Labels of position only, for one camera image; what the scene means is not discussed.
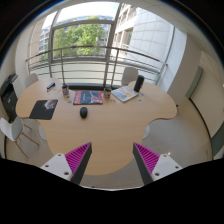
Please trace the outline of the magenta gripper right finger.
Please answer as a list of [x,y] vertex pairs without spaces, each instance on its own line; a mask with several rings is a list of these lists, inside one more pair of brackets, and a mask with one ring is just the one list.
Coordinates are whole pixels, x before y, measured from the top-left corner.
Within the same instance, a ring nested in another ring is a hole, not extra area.
[[138,143],[133,144],[133,154],[145,185],[182,169],[168,154],[157,154]]

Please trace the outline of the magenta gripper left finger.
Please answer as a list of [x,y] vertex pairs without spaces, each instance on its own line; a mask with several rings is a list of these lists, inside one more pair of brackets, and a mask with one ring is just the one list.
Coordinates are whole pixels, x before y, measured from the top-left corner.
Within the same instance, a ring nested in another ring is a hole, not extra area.
[[72,151],[57,153],[41,168],[76,185],[79,185],[92,154],[91,143],[86,143]]

